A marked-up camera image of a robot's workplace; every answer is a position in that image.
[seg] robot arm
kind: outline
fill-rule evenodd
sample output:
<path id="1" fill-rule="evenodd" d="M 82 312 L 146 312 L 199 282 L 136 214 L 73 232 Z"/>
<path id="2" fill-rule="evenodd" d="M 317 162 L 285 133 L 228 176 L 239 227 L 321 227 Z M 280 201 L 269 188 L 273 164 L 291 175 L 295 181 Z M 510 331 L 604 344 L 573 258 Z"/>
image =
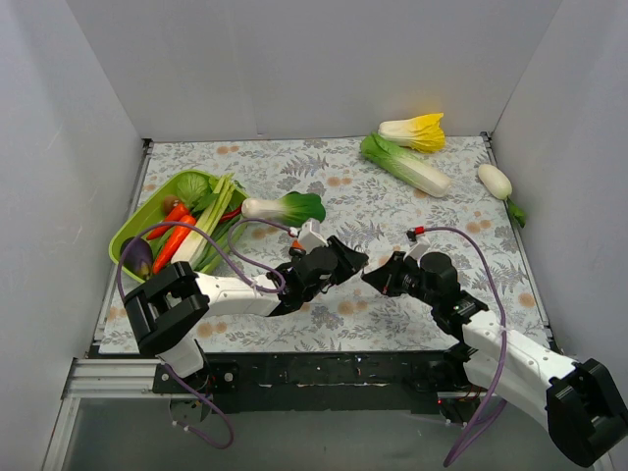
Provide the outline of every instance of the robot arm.
<path id="1" fill-rule="evenodd" d="M 497 369 L 502 327 L 486 304 L 460 289 L 451 259 L 439 252 L 424 255 L 428 247 L 427 238 L 419 237 L 407 254 L 394 252 L 362 279 L 384 295 L 407 293 L 432 306 L 437 325 L 459 341 L 452 350 L 466 379 L 487 388 Z M 507 331 L 496 393 L 539 422 L 580 466 L 591 466 L 628 433 L 628 410 L 603 365 L 593 359 L 579 363 L 513 330 Z"/>
<path id="2" fill-rule="evenodd" d="M 291 260 L 277 268 L 286 281 L 281 293 L 256 288 L 276 288 L 280 283 L 272 273 L 256 277 L 250 286 L 237 278 L 195 273 L 188 263 L 175 263 L 131 291 L 124 303 L 139 353 L 162 358 L 186 378 L 205 366 L 203 352 L 189 333 L 203 317 L 285 315 L 344 283 L 368 263 L 367 255 L 335 236 L 324 239 L 318 231 L 319 223 L 313 220 L 299 231 L 301 248 L 291 248 Z"/>

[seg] orange carrot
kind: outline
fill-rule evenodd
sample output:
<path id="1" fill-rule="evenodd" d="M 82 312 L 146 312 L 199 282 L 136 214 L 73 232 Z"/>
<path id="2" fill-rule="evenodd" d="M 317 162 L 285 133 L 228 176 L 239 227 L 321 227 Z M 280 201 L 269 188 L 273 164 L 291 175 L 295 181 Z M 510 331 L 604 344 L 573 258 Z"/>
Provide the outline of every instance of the orange carrot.
<path id="1" fill-rule="evenodd" d="M 166 219 L 164 219 L 164 221 L 180 221 L 183 216 L 187 216 L 188 214 L 189 214 L 189 210 L 185 207 L 185 205 L 183 203 L 179 203 L 168 214 L 168 216 L 166 216 Z M 168 231 L 169 228 L 170 226 L 168 227 L 164 226 L 161 228 L 154 229 L 150 232 L 147 239 L 152 240 L 153 238 L 161 237 L 163 234 L 165 234 Z"/>
<path id="2" fill-rule="evenodd" d="M 188 223 L 191 225 L 196 224 L 196 220 L 189 215 L 183 216 L 180 220 L 182 223 Z M 183 243 L 187 235 L 191 232 L 191 229 L 184 228 L 183 226 L 176 226 L 173 230 L 173 233 L 166 240 L 166 244 L 164 248 L 159 252 L 157 258 L 155 259 L 155 263 L 153 264 L 153 274 L 157 274 L 162 268 L 166 266 L 170 259 L 173 258 L 175 252 Z"/>

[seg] white panel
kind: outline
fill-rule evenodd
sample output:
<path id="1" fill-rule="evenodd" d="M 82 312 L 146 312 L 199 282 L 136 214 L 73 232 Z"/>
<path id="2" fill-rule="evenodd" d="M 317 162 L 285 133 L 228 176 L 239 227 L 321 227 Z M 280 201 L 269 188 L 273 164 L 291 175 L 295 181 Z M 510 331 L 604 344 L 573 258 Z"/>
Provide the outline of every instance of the white panel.
<path id="1" fill-rule="evenodd" d="M 628 400 L 628 5 L 563 0 L 495 133 L 559 343 Z M 628 469 L 628 443 L 611 453 Z"/>
<path id="2" fill-rule="evenodd" d="M 141 141 L 63 0 L 0 0 L 0 468 L 41 466 Z"/>
<path id="3" fill-rule="evenodd" d="M 257 128 L 361 135 L 445 112 L 445 132 L 491 131 L 558 1 L 232 0 Z"/>
<path id="4" fill-rule="evenodd" d="M 220 0 L 68 0 L 142 137 L 256 137 Z"/>
<path id="5" fill-rule="evenodd" d="M 140 134 L 491 131 L 559 0 L 68 0 Z"/>

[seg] eggplant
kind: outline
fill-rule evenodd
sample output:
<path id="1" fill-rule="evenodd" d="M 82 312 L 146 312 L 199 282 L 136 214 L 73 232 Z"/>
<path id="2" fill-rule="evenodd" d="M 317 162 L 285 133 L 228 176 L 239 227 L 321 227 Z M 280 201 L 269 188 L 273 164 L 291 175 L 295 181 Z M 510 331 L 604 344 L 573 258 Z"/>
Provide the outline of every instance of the eggplant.
<path id="1" fill-rule="evenodd" d="M 121 255 L 134 238 L 135 237 L 129 237 L 122 242 L 122 248 L 120 249 Z M 141 238 L 133 243 L 131 250 L 125 258 L 124 265 L 127 270 L 130 270 L 134 275 L 138 275 L 143 280 L 150 278 L 152 275 L 153 251 L 146 240 Z"/>

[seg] patterned mat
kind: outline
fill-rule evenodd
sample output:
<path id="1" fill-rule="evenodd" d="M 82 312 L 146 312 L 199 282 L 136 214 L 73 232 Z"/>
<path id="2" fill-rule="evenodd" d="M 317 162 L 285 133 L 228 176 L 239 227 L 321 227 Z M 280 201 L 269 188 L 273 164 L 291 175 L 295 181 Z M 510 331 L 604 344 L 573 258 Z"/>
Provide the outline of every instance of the patterned mat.
<path id="1" fill-rule="evenodd" d="M 409 227 L 454 226 L 482 247 L 508 313 L 510 327 L 546 342 L 539 309 L 502 202 L 477 179 L 489 162 L 481 137 L 450 137 L 446 148 L 426 157 L 453 184 L 445 198 L 433 198 L 395 179 L 359 154 L 360 138 L 183 142 L 156 144 L 139 204 L 175 173 L 197 168 L 215 175 L 232 172 L 251 196 L 278 198 L 289 191 L 316 192 L 333 234 L 385 263 L 393 250 L 407 249 Z M 497 306 L 473 248 L 454 234 L 430 235 L 433 248 L 447 253 L 463 288 Z M 249 257 L 271 266 L 288 261 L 290 239 L 274 228 L 251 225 L 238 243 Z M 246 266 L 250 275 L 261 273 Z M 223 263 L 217 276 L 231 276 Z M 127 292 L 134 287 L 125 279 Z M 430 317 L 429 307 L 404 296 L 384 298 L 354 277 L 319 295 L 295 313 L 279 318 L 233 315 L 206 317 L 194 334 L 205 351 L 321 351 L 442 349 L 454 344 Z M 131 325 L 115 293 L 100 353 L 137 352 Z"/>

